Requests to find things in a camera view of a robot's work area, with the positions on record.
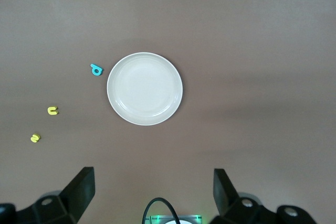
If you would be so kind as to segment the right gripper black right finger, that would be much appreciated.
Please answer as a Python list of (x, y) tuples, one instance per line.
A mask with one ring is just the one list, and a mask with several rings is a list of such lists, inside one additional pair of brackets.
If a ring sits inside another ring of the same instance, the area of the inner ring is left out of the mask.
[(297, 206), (282, 205), (272, 212), (250, 197), (241, 197), (224, 169), (214, 169), (213, 197), (219, 212), (213, 223), (316, 223)]

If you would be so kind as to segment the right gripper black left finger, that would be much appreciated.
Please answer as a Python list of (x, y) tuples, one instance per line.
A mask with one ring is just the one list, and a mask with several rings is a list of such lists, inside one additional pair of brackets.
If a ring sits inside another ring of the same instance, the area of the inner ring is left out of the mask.
[(58, 194), (42, 197), (17, 211), (1, 204), (1, 223), (78, 223), (95, 195), (93, 167), (84, 167)]

